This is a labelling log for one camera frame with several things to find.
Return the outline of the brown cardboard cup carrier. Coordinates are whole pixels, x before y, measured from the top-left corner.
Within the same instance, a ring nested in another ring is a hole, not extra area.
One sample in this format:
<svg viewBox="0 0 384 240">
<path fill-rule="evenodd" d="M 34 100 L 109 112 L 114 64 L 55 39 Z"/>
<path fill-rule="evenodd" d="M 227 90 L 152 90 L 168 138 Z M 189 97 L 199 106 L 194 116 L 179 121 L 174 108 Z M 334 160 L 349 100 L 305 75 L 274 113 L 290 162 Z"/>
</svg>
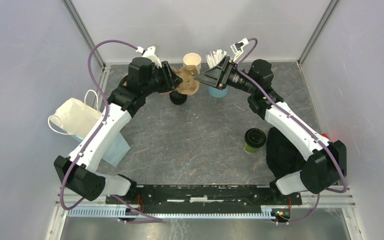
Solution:
<svg viewBox="0 0 384 240">
<path fill-rule="evenodd" d="M 171 68 L 174 73 L 182 79 L 182 83 L 175 89 L 178 93 L 192 96 L 200 88 L 200 82 L 195 80 L 195 75 L 200 73 L 200 70 L 195 65 L 185 65 L 179 70 Z"/>
</svg>

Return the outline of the black cup lid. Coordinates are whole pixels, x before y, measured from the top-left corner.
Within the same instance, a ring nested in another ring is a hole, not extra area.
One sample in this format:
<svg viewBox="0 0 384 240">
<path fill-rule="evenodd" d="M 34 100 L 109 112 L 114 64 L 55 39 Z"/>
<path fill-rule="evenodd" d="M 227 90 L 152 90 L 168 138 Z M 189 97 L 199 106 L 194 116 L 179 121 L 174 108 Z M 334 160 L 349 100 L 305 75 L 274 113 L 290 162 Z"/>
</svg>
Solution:
<svg viewBox="0 0 384 240">
<path fill-rule="evenodd" d="M 244 134 L 245 143 L 252 148 L 259 149 L 266 143 L 266 134 L 259 128 L 250 128 Z"/>
</svg>

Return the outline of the white and blue paper bag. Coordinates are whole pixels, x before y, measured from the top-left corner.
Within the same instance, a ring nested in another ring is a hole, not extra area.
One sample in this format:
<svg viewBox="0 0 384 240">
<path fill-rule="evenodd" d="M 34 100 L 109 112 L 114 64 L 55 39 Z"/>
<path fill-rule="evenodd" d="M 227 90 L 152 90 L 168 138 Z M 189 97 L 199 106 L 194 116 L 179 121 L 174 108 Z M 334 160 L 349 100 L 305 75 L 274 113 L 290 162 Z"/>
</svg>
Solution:
<svg viewBox="0 0 384 240">
<path fill-rule="evenodd" d="M 97 106 L 92 107 L 86 104 L 89 93 L 98 96 L 95 90 L 89 89 L 85 93 L 83 101 L 73 97 L 68 99 L 54 114 L 48 117 L 48 127 L 57 134 L 72 136 L 81 142 L 101 115 Z M 103 160 L 115 167 L 130 149 L 128 142 L 119 132 L 104 152 Z"/>
</svg>

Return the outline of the green paper cup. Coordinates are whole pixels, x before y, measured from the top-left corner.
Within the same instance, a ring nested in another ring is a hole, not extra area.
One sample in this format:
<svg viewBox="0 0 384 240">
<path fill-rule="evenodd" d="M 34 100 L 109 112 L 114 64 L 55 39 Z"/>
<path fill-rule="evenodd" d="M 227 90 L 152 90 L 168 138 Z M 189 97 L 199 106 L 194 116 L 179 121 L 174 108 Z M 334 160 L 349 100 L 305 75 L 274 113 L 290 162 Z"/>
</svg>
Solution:
<svg viewBox="0 0 384 240">
<path fill-rule="evenodd" d="M 249 144 L 248 142 L 244 142 L 244 145 L 243 145 L 243 149 L 249 153 L 249 154 L 253 154 L 253 153 L 256 153 L 261 147 L 260 146 L 254 146 L 252 144 Z"/>
</svg>

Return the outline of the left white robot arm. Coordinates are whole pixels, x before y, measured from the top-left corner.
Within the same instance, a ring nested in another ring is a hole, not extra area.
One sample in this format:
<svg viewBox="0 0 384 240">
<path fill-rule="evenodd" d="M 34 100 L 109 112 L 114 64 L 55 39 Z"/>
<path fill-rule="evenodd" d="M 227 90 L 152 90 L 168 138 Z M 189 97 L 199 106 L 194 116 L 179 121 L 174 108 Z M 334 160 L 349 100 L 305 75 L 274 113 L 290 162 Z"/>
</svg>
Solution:
<svg viewBox="0 0 384 240">
<path fill-rule="evenodd" d="M 137 190 L 132 187 L 132 180 L 122 175 L 97 173 L 103 154 L 120 133 L 121 129 L 135 116 L 146 103 L 146 98 L 153 93 L 174 91 L 182 79 L 170 68 L 167 61 L 160 61 L 152 45 L 148 48 L 134 46 L 120 41 L 140 53 L 128 66 L 128 74 L 108 98 L 104 98 L 104 111 L 82 142 L 67 156 L 58 156 L 54 167 L 61 188 L 59 202 L 64 210 L 77 206 L 64 203 L 64 190 L 68 188 L 83 200 L 93 201 L 101 195 L 119 197 L 125 204 L 133 203 Z"/>
</svg>

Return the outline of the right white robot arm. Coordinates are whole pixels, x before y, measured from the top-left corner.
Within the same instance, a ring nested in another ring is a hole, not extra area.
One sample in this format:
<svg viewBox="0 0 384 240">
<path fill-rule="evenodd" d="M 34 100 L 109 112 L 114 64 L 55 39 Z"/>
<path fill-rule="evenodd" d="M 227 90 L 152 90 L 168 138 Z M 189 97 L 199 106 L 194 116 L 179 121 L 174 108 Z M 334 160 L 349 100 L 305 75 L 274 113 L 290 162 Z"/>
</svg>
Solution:
<svg viewBox="0 0 384 240">
<path fill-rule="evenodd" d="M 279 130 L 302 155 L 305 164 L 301 169 L 270 183 L 269 199 L 282 204 L 295 192 L 345 193 L 348 189 L 345 144 L 319 134 L 289 108 L 271 86 L 274 73 L 270 62 L 254 60 L 247 73 L 240 70 L 241 63 L 225 56 L 217 65 L 194 78 L 220 90 L 229 86 L 249 93 L 247 102 L 251 110 Z"/>
</svg>

